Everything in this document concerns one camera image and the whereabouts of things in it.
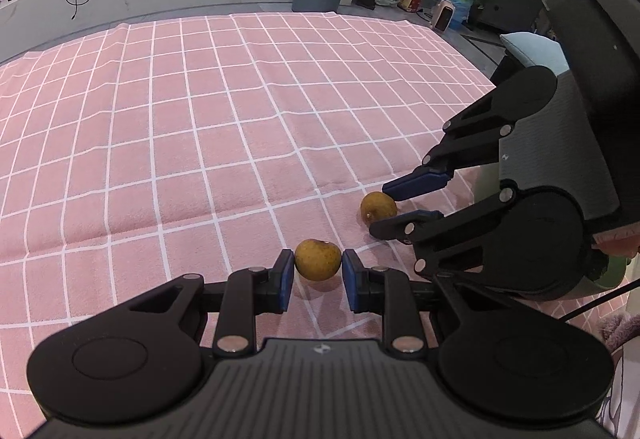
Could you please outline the brown kiwi fruit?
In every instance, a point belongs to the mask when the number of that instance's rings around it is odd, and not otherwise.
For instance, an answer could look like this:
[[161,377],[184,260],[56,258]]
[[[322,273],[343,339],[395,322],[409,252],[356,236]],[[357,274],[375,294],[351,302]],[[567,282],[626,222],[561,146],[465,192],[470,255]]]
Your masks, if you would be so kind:
[[298,273],[311,282],[329,280],[341,266],[341,249],[331,242],[304,240],[298,244],[294,255]]
[[398,215],[396,202],[383,192],[371,192],[360,203],[360,217],[366,225]]

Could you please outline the light blue cushioned bench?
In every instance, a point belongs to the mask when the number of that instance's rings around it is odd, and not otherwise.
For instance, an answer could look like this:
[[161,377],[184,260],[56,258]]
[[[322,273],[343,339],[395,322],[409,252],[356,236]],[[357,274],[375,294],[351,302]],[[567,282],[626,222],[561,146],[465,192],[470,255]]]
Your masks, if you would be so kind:
[[544,66],[560,76],[570,69],[561,45],[533,32],[510,32],[500,36],[503,47],[524,67]]

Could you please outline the pink checkered tablecloth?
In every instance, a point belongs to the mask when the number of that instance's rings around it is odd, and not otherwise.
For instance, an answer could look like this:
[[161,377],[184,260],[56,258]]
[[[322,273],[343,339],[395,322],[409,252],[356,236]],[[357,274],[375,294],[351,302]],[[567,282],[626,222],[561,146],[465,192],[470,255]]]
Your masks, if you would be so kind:
[[408,266],[360,200],[489,80],[429,29],[336,14],[121,24],[1,69],[1,433],[43,421],[29,353],[186,272],[306,239]]

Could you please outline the green colander bowl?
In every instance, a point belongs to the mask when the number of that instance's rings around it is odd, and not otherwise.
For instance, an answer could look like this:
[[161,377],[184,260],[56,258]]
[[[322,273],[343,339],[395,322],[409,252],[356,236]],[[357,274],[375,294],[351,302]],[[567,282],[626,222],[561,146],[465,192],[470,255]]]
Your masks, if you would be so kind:
[[608,256],[608,262],[600,268],[599,275],[593,280],[598,291],[606,292],[620,286],[625,278],[629,263],[628,258]]

